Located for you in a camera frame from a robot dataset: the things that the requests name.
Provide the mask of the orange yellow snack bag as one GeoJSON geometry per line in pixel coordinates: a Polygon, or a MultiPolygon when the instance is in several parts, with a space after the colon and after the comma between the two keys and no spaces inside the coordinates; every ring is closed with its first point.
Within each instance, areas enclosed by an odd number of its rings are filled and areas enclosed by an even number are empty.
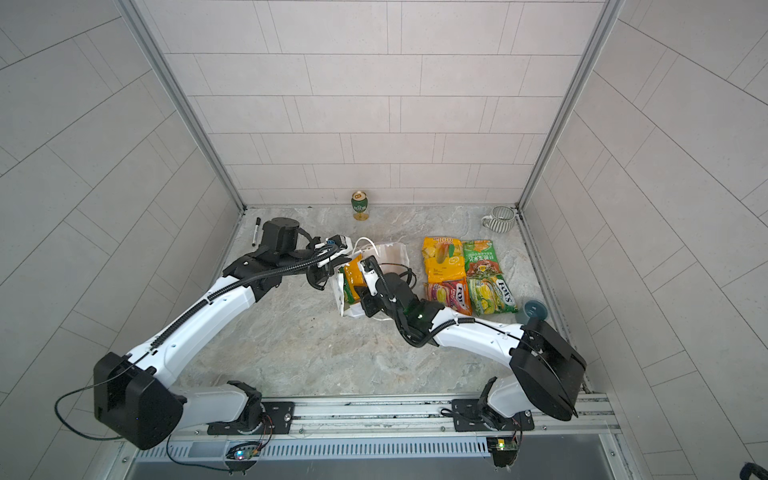
{"type": "Polygon", "coordinates": [[[367,291],[367,284],[360,270],[361,260],[362,255],[359,254],[342,268],[343,294],[349,305],[358,303],[367,291]]]}

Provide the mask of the white paper bag pig print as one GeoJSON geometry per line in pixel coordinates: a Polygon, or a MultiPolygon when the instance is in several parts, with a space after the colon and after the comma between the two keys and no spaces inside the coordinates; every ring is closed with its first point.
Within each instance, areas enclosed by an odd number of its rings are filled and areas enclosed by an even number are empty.
{"type": "MultiPolygon", "coordinates": [[[[404,269],[410,268],[406,246],[399,242],[375,244],[367,237],[360,237],[354,244],[352,257],[355,258],[359,254],[362,255],[362,259],[374,256],[383,273],[401,272],[404,269]]],[[[345,301],[343,294],[343,267],[339,267],[330,280],[339,313],[342,316],[352,318],[364,317],[365,315],[359,302],[349,305],[345,301]]]]}

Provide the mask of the orange blue snack bag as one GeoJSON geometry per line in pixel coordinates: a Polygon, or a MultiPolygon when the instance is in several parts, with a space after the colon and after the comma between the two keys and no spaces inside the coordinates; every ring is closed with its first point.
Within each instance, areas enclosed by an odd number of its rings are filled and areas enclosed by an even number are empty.
{"type": "Polygon", "coordinates": [[[472,315],[466,279],[426,283],[425,298],[429,301],[439,302],[462,315],[472,315]]]}

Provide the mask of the large yellow snack bag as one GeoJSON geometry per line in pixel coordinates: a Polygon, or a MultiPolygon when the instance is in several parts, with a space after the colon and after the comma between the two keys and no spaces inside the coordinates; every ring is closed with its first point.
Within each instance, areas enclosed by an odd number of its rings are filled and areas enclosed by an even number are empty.
{"type": "Polygon", "coordinates": [[[425,237],[422,246],[427,281],[432,284],[466,277],[463,244],[451,237],[425,237]]]}

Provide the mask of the green red snack bag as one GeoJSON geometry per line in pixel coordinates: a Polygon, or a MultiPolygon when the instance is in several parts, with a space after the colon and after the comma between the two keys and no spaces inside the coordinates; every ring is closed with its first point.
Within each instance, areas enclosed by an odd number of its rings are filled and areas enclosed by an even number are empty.
{"type": "Polygon", "coordinates": [[[492,240],[471,240],[462,243],[465,271],[469,278],[502,273],[492,240]]]}

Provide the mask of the green savoria snack bag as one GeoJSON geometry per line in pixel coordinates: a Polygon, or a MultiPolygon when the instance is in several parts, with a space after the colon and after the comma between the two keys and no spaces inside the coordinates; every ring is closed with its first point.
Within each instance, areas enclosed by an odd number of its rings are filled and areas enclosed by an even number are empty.
{"type": "Polygon", "coordinates": [[[472,310],[478,315],[517,313],[518,306],[502,274],[469,277],[472,310]]]}

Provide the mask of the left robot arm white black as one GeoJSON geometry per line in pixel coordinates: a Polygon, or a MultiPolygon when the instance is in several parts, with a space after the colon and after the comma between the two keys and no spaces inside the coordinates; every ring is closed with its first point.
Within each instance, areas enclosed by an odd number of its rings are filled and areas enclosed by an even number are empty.
{"type": "Polygon", "coordinates": [[[94,367],[94,417],[141,450],[175,431],[206,424],[213,432],[250,434],[264,427],[261,393],[243,381],[188,391],[172,386],[186,365],[225,326],[286,276],[303,275],[321,290],[333,270],[351,259],[343,235],[310,237],[294,219],[276,217],[261,227],[258,247],[223,271],[211,289],[172,323],[124,355],[107,353],[94,367]]]}

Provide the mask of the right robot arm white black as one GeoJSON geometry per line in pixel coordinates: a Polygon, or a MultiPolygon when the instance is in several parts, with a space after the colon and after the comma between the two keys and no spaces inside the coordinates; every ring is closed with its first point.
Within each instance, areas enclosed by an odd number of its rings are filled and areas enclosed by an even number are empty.
{"type": "Polygon", "coordinates": [[[455,417],[491,430],[520,431],[518,417],[532,409],[560,421],[578,415],[586,361],[546,321],[494,323],[420,299],[399,275],[383,272],[373,256],[361,260],[360,271],[365,314],[385,313],[410,346],[457,348],[510,368],[509,376],[486,383],[473,413],[454,412],[455,417]]]}

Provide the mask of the green drink can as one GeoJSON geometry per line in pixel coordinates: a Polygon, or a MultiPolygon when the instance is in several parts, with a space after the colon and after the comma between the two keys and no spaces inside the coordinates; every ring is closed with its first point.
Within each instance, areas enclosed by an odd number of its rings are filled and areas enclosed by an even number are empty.
{"type": "Polygon", "coordinates": [[[369,218],[367,212],[369,205],[368,196],[364,191],[358,190],[352,194],[351,206],[353,208],[353,218],[358,221],[365,221],[369,218]]]}

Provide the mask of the black marker pen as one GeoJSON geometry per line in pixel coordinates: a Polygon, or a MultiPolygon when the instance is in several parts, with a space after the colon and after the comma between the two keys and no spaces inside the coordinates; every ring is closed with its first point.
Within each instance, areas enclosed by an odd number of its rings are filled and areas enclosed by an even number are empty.
{"type": "Polygon", "coordinates": [[[252,235],[252,241],[251,241],[251,246],[252,247],[256,247],[257,246],[261,223],[262,223],[261,217],[257,217],[256,221],[255,221],[253,235],[252,235]]]}

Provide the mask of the striped ceramic mug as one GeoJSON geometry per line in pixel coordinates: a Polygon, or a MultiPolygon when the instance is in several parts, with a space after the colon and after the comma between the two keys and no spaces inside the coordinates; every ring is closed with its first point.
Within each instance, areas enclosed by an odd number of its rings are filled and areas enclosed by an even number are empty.
{"type": "Polygon", "coordinates": [[[492,212],[481,219],[481,225],[492,232],[505,234],[516,224],[516,209],[508,206],[494,207],[492,212]]]}

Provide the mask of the teal ceramic cup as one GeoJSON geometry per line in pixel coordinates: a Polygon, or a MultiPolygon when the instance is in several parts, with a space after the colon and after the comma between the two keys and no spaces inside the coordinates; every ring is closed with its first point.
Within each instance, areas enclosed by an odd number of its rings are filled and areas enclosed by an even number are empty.
{"type": "Polygon", "coordinates": [[[518,314],[518,321],[527,324],[530,320],[546,320],[549,317],[547,306],[539,300],[531,299],[524,303],[518,314]]]}

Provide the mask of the right circuit board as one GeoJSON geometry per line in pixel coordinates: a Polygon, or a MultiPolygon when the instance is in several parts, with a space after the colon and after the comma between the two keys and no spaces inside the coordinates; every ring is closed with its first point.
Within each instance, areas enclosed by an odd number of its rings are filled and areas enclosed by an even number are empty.
{"type": "Polygon", "coordinates": [[[520,441],[512,437],[487,437],[487,450],[497,468],[511,467],[517,460],[520,441]]]}

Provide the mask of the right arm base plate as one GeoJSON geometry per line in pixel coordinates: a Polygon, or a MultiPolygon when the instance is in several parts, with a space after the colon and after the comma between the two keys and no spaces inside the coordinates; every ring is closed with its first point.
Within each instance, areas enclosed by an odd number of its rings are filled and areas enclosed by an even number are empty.
{"type": "Polygon", "coordinates": [[[494,416],[493,413],[481,414],[478,399],[453,399],[449,408],[443,408],[441,414],[450,417],[457,432],[528,432],[535,429],[532,414],[529,411],[518,412],[511,418],[494,416]]]}

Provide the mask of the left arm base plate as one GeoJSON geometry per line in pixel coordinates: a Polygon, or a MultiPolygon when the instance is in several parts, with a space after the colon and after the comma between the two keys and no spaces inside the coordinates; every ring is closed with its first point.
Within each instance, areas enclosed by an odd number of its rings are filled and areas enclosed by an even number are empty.
{"type": "Polygon", "coordinates": [[[294,402],[267,401],[248,404],[234,421],[214,422],[207,427],[208,435],[288,434],[295,410],[294,402]]]}

